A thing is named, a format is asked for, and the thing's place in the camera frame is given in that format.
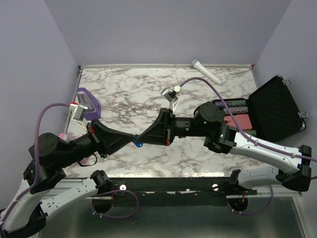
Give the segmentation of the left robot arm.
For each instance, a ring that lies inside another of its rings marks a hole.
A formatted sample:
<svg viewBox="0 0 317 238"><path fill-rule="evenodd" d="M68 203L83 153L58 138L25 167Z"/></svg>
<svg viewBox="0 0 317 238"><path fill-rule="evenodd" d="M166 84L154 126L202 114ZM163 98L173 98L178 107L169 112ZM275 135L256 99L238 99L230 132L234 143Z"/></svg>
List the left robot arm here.
<svg viewBox="0 0 317 238"><path fill-rule="evenodd" d="M132 142L132 134L110 129L98 120L88 124L87 133L65 141L52 133L35 136L29 148L32 161L23 174L19 191L0 215L3 238L27 238L46 225L48 218L74 201L112 190L112 182L103 170L96 170L76 186L53 198L43 200L66 174L64 168L99 154L105 158Z"/></svg>

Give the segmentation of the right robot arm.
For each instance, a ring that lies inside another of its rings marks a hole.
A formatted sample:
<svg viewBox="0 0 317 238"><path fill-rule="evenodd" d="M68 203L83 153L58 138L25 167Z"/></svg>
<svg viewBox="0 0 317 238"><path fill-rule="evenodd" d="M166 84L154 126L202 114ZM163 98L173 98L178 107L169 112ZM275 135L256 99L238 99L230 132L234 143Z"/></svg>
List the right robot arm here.
<svg viewBox="0 0 317 238"><path fill-rule="evenodd" d="M267 166L240 171L228 181L228 189L239 194L245 189L263 185L282 185L299 192L309 190L312 169L304 152L311 148L285 147L226 125L224 111L207 102L194 111L191 118L176 117L172 110L163 108L153 124L136 140L139 143L169 146L175 137L204 137L204 146L215 153L249 157Z"/></svg>

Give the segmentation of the blue key tag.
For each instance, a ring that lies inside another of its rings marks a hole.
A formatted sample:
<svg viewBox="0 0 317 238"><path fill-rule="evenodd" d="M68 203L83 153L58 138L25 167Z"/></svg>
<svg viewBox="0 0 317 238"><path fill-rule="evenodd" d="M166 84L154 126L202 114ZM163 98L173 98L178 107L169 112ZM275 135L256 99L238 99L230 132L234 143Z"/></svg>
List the blue key tag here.
<svg viewBox="0 0 317 238"><path fill-rule="evenodd" d="M133 144L134 144L136 147L140 148L140 147L143 146L143 143L138 142L138 141L137 141L137 138L138 138L138 135L134 135L134 140L133 140L132 142L133 142Z"/></svg>

